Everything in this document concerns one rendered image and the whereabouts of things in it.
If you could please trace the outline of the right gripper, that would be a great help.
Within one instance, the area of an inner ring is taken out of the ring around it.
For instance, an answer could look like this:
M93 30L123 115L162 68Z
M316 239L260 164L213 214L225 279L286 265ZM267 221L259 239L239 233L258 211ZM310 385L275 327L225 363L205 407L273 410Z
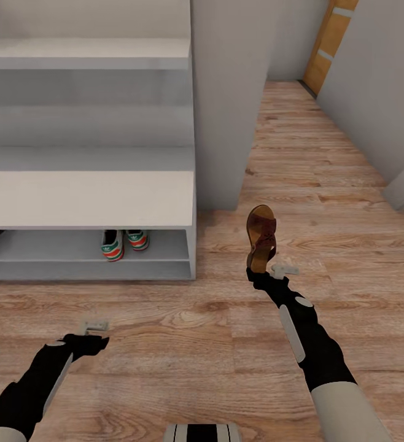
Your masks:
M254 282L254 288L257 290L265 290L265 292L272 298L272 293L277 290L278 287L287 287L289 279L284 277L283 280L270 277L268 273L254 273L248 267L246 269L249 282Z

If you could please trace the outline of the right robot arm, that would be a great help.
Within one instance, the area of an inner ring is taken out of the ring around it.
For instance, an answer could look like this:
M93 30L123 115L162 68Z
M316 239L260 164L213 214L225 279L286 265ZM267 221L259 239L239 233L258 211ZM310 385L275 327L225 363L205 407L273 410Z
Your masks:
M279 317L303 369L325 442L394 442L344 362L340 345L317 324L314 305L288 287L285 274L295 266L275 264L274 273L246 269L254 288L265 290L279 308Z

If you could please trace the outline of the robot trunk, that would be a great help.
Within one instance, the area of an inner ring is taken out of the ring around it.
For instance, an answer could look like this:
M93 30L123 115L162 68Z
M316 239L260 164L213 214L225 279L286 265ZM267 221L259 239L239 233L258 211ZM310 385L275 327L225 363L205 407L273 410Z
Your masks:
M162 442L242 442L236 424L168 424Z

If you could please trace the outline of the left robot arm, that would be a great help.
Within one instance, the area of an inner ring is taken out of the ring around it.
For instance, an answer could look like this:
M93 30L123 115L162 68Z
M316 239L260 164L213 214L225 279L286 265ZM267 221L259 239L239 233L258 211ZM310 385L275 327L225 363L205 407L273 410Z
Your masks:
M18 383L11 382L0 394L0 442L28 442L36 424L43 419L71 363L83 355L97 355L109 339L88 335L107 332L105 320L82 319L76 334L45 344L31 368Z

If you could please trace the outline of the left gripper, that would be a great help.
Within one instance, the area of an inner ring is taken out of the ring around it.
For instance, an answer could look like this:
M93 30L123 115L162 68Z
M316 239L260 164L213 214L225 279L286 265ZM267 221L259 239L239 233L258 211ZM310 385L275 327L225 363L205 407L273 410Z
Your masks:
M81 358L83 355L97 355L99 350L105 350L109 339L102 339L102 336L78 336L73 333L67 334L64 339L68 341L70 339L74 339L80 344L80 355Z

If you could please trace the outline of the gym shoe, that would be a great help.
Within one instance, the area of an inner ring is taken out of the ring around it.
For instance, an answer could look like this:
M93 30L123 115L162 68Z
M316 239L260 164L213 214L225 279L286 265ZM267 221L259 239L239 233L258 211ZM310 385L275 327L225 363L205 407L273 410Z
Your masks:
M102 252L109 262L119 261L124 255L123 234L126 231L150 231L148 229L138 230L103 230Z
M126 235L136 251L144 250L149 245L148 231L126 231Z

